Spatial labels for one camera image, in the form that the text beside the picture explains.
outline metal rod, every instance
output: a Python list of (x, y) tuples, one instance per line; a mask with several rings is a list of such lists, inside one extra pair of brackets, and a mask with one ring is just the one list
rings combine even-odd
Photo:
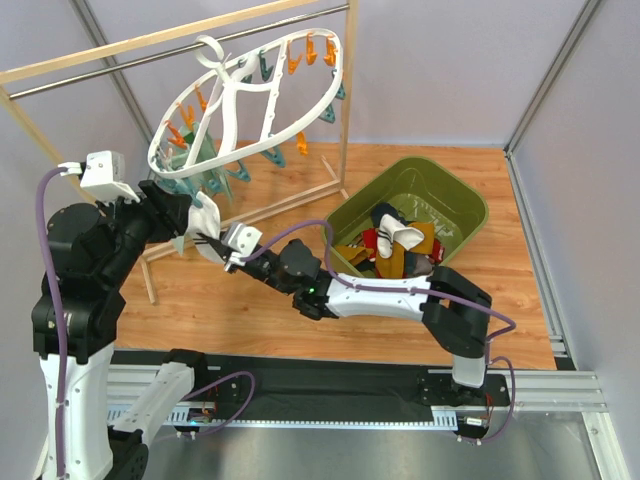
[(564, 39), (560, 50), (553, 59), (553, 62), (551, 62), (551, 66), (543, 77), (542, 82), (540, 82), (536, 93), (533, 95), (531, 102), (529, 102), (529, 105), (522, 115), (522, 118), (520, 118), (516, 129), (507, 141), (507, 144), (504, 148), (505, 153), (513, 153), (518, 147), (518, 144), (520, 143), (520, 140), (522, 140), (525, 131), (531, 124), (536, 113), (538, 113), (540, 106), (544, 102), (545, 98), (547, 98), (547, 95), (551, 91), (553, 85), (555, 85), (556, 80), (564, 70), (565, 65), (571, 58), (573, 51), (578, 45), (578, 42), (582, 38), (582, 35), (584, 34), (587, 26), (591, 22), (591, 19), (597, 12), (598, 7), (601, 5), (601, 3), (602, 0), (585, 0), (582, 9), (578, 13), (576, 20), (571, 27), (571, 30)]
[[(100, 27), (98, 19), (89, 6), (88, 1), (69, 0), (69, 3), (71, 4), (71, 8), (73, 8), (76, 15), (78, 16), (78, 20), (80, 20), (80, 23), (84, 27), (87, 36), (91, 40), (91, 43), (93, 43), (93, 46), (102, 47), (103, 45), (107, 45), (109, 43), (107, 41), (107, 37), (102, 31), (102, 27)], [(106, 68), (109, 68), (116, 66), (118, 62), (115, 57), (111, 56), (103, 58), (102, 64)], [(113, 72), (109, 76), (111, 77), (113, 86), (120, 95), (125, 108), (128, 110), (131, 118), (138, 127), (140, 134), (147, 141), (147, 143), (151, 143), (151, 139), (153, 138), (153, 130), (151, 129), (151, 124), (147, 120), (147, 117), (144, 115), (144, 112), (140, 107), (140, 104), (136, 100), (129, 82), (127, 82), (127, 79), (125, 78), (123, 73), (119, 71)]]
[[(320, 10), (319, 12), (314, 13), (305, 13), (303, 15), (298, 15), (296, 17), (286, 18), (284, 20), (279, 20), (277, 22), (270, 23), (268, 25), (262, 25), (260, 27), (249, 28), (247, 30), (242, 30), (240, 32), (232, 33), (229, 35), (225, 35), (223, 37), (216, 38), (219, 42), (225, 42), (227, 40), (234, 40), (236, 38), (246, 37), (248, 35), (253, 35), (254, 33), (266, 32), (268, 30), (273, 30), (274, 28), (284, 27), (285, 25), (292, 25), (294, 23), (304, 22), (305, 20), (311, 20), (313, 18), (322, 17), (324, 15), (331, 15), (333, 13), (343, 12), (349, 9), (349, 5), (340, 5), (339, 7), (328, 8), (326, 10)], [(155, 55), (149, 55), (147, 57), (138, 58), (136, 60), (131, 60), (130, 62), (120, 63), (114, 65), (112, 67), (102, 68), (100, 70), (95, 70), (93, 72), (83, 73), (82, 75), (77, 75), (75, 77), (66, 78), (64, 80), (58, 80), (57, 82), (47, 83), (45, 85), (41, 85), (39, 87), (29, 88), (27, 90), (22, 90), (21, 92), (15, 92), (9, 95), (11, 100), (17, 100), (19, 98), (28, 97), (30, 95), (35, 95), (37, 93), (46, 92), (49, 90), (53, 90), (54, 88), (64, 87), (66, 85), (72, 85), (74, 83), (82, 82), (84, 80), (90, 80), (92, 78), (100, 77), (102, 75), (108, 75), (113, 72), (118, 72), (120, 70), (124, 70), (125, 68), (136, 67), (138, 65), (144, 65), (146, 63), (155, 62), (157, 60), (162, 60), (163, 58), (173, 57), (174, 55), (180, 55), (186, 52), (191, 52), (192, 50), (196, 50), (198, 48), (204, 47), (204, 43), (198, 42), (193, 43), (191, 45), (185, 45), (184, 47), (173, 48), (171, 50), (166, 50), (164, 52), (156, 53)]]

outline yellow cloth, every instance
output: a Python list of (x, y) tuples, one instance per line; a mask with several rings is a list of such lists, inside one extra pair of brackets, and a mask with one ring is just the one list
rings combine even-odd
[(353, 266), (364, 262), (373, 253), (373, 248), (350, 247), (349, 245), (336, 245), (335, 249), (342, 258)]
[(402, 278), (404, 274), (404, 247), (393, 242), (393, 249), (389, 258), (382, 258), (376, 252), (376, 270), (382, 278)]
[(433, 223), (413, 222), (410, 223), (409, 226), (417, 228), (424, 234), (424, 240), (409, 251), (413, 253), (421, 253), (423, 255), (430, 255), (431, 252), (433, 252), (433, 241), (436, 238), (435, 225)]

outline white cloth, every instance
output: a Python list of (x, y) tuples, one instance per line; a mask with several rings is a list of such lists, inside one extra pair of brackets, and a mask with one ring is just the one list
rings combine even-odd
[[(220, 238), (220, 210), (216, 202), (202, 192), (198, 192), (196, 198), (200, 200), (202, 207), (198, 208), (194, 205), (189, 207), (189, 224), (186, 233), (203, 233), (218, 240)], [(211, 245), (196, 242), (196, 248), (198, 253), (207, 260), (214, 263), (224, 263), (224, 260), (220, 258), (220, 255)]]
[(393, 242), (398, 242), (405, 250), (411, 250), (424, 240), (424, 233), (417, 228), (405, 227), (399, 220), (388, 213), (380, 219), (378, 229), (378, 253), (382, 258), (389, 258), (393, 251)]

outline white wall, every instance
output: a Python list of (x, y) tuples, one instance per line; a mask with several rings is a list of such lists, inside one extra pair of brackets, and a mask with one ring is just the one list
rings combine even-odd
[[(246, 8), (234, 2), (112, 0), (91, 2), (110, 41), (122, 40)], [(268, 17), (288, 18), (343, 2), (318, 2)], [(363, 0), (360, 2), (351, 140), (373, 143), (503, 145), (512, 133), (562, 43), (583, 0)], [(213, 36), (264, 22), (243, 22)], [(286, 32), (325, 26), (344, 32), (344, 14), (285, 27), (224, 44), (241, 54)], [(193, 41), (185, 38), (147, 49), (151, 54)], [(123, 55), (121, 60), (141, 56)], [(127, 70), (126, 76), (155, 128), (177, 94), (203, 70), (192, 54)], [(319, 79), (304, 65), (291, 81), (292, 104), (316, 92)], [(262, 118), (245, 111), (241, 125), (257, 131)], [(291, 123), (293, 109), (276, 124)], [(307, 134), (335, 141), (337, 126), (316, 122)]]
[[(91, 46), (63, 0), (5, 5), (0, 16), (0, 43), (5, 46), (1, 70)], [(96, 63), (88, 68), (97, 67)], [(35, 84), (39, 82), (11, 84), (8, 90)], [(20, 104), (65, 159), (83, 160), (89, 152), (112, 148), (132, 160), (130, 178), (138, 175), (136, 170), (143, 162), (136, 165), (135, 160), (143, 160), (144, 144), (109, 79), (65, 87)], [(44, 381), (32, 351), (31, 309), (40, 296), (44, 272), (36, 239), (34, 195), (38, 181), (53, 164), (2, 108), (0, 143), (0, 476), (24, 480), (33, 474), (46, 435)], [(68, 181), (56, 179), (48, 190), (47, 212), (52, 214), (79, 200)]]
[(632, 478), (640, 478), (639, 21), (637, 1), (603, 2), (516, 152), (573, 352), (598, 373)]

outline green plastic bin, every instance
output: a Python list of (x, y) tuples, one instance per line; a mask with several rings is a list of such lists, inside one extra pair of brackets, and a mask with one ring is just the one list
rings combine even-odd
[[(371, 210), (389, 202), (407, 220), (433, 222), (436, 238), (445, 247), (446, 265), (487, 222), (489, 208), (482, 196), (455, 175), (425, 157), (398, 160), (329, 214), (333, 245), (347, 245), (360, 232), (373, 227)], [(356, 270), (331, 248), (337, 272), (373, 277)]]

